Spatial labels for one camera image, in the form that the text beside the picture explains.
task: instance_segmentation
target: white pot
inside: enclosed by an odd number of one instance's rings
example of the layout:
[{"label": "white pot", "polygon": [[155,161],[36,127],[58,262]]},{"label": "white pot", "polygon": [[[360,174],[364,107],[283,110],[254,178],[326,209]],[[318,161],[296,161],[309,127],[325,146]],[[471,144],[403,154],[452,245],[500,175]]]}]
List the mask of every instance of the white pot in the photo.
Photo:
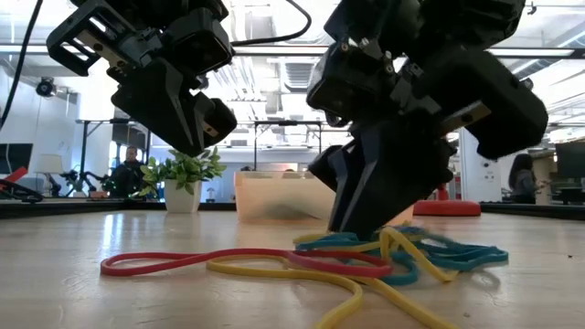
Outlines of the white pot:
[{"label": "white pot", "polygon": [[176,189],[176,180],[165,180],[166,210],[170,213],[190,214],[197,212],[201,200],[201,182],[192,183],[193,195],[184,188]]}]

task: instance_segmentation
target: red base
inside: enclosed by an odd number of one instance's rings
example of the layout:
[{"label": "red base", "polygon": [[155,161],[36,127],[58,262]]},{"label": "red base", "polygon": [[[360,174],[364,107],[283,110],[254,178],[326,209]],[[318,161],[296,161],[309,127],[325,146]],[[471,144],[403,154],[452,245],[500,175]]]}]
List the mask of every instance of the red base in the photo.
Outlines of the red base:
[{"label": "red base", "polygon": [[479,204],[461,200],[421,200],[414,204],[415,216],[480,216]]}]

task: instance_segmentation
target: rubber band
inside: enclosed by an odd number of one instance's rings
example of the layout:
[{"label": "rubber band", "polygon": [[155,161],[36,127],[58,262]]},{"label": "rubber band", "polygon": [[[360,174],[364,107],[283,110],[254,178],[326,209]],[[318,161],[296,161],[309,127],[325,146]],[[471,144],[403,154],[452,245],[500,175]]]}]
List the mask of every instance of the rubber band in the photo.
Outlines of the rubber band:
[{"label": "rubber band", "polygon": [[[298,264],[285,261],[285,267],[289,269],[301,269]],[[432,311],[426,309],[424,306],[412,301],[396,289],[390,287],[386,283],[378,279],[368,279],[360,277],[349,277],[354,281],[360,281],[372,287],[391,302],[396,304],[402,311],[408,313],[420,323],[427,325],[430,329],[457,329],[458,327],[443,320],[440,316],[434,314]]]},{"label": "rubber band", "polygon": [[[445,237],[432,235],[423,228],[386,227],[374,237],[378,241],[360,241],[353,233],[312,234],[294,240],[296,251],[278,249],[226,249],[205,254],[179,254],[165,252],[146,252],[122,254],[101,263],[103,275],[132,276],[166,271],[202,261],[207,268],[227,274],[254,277],[304,279],[330,282],[354,293],[349,300],[327,312],[316,325],[318,329],[329,329],[339,324],[349,314],[355,312],[363,302],[363,291],[358,283],[362,282],[376,289],[422,324],[431,329],[454,329],[453,324],[425,309],[390,285],[410,284],[418,279],[418,263],[424,270],[441,282],[454,280],[458,271],[470,271],[487,262],[507,260],[507,252],[496,247],[464,245]],[[424,243],[431,239],[444,247]],[[362,260],[377,267],[333,264],[314,258],[334,258],[347,263]],[[115,268],[113,265],[122,260],[170,260],[154,265],[134,268]],[[262,259],[277,260],[288,270],[265,270],[240,267],[222,263],[226,260]],[[392,268],[389,262],[405,266],[407,274],[389,275]]]},{"label": "rubber band", "polygon": [[[154,273],[158,271],[172,270],[188,265],[225,256],[261,255],[283,257],[292,262],[298,262],[308,269],[327,271],[340,275],[356,275],[361,277],[380,278],[392,272],[387,261],[357,252],[348,251],[289,251],[280,249],[224,249],[209,253],[169,253],[169,252],[139,252],[113,256],[101,263],[101,274],[109,276],[133,276]],[[321,260],[313,260],[311,257],[329,257],[335,259],[351,259],[366,261],[377,267],[348,266],[333,264]],[[152,265],[136,266],[131,268],[116,268],[113,265],[123,260],[170,260]]]},{"label": "rubber band", "polygon": [[[291,262],[282,257],[270,257],[270,256],[254,256],[255,259],[271,259],[278,260],[282,264],[285,262]],[[364,302],[364,292],[360,285],[355,281],[348,278],[325,273],[320,271],[307,271],[307,270],[265,270],[265,269],[253,269],[241,266],[234,266],[228,264],[222,264],[222,261],[226,260],[241,260],[250,259],[246,256],[227,256],[218,259],[210,260],[207,262],[207,268],[212,271],[217,271],[226,274],[244,275],[251,277],[262,277],[262,278],[280,278],[280,279],[303,279],[312,281],[321,281],[331,283],[347,290],[351,291],[354,295],[337,305],[334,309],[328,311],[321,321],[316,325],[316,329],[330,329],[339,325],[347,316],[351,315],[355,311],[359,310]]]}]

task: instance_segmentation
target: green plant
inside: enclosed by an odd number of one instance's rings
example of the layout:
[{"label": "green plant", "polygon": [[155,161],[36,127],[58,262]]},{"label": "green plant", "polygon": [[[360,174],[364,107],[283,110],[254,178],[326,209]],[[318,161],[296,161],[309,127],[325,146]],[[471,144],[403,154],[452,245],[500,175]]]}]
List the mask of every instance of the green plant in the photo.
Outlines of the green plant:
[{"label": "green plant", "polygon": [[194,195],[193,183],[207,182],[213,177],[221,177],[226,166],[219,163],[218,148],[213,151],[206,150],[200,156],[192,157],[176,150],[169,150],[175,156],[175,160],[166,159],[161,164],[156,164],[156,159],[151,157],[147,165],[140,167],[144,173],[144,188],[141,196],[156,193],[156,184],[166,179],[176,180],[176,189],[184,188],[188,194]]}]

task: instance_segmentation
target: wooden table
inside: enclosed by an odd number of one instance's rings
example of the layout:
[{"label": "wooden table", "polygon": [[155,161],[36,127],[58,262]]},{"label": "wooden table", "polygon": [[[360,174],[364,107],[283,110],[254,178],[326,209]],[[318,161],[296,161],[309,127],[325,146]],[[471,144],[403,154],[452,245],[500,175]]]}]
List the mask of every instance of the wooden table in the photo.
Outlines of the wooden table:
[{"label": "wooden table", "polygon": [[[440,284],[400,287],[461,328],[583,328],[585,224],[484,215],[427,218],[434,232],[496,245],[510,264]],[[5,329],[311,328],[349,292],[325,283],[186,269],[100,277],[102,259],[141,250],[290,248],[324,222],[240,224],[235,213],[128,211],[0,221],[0,321]],[[342,328],[420,328],[374,292]]]}]

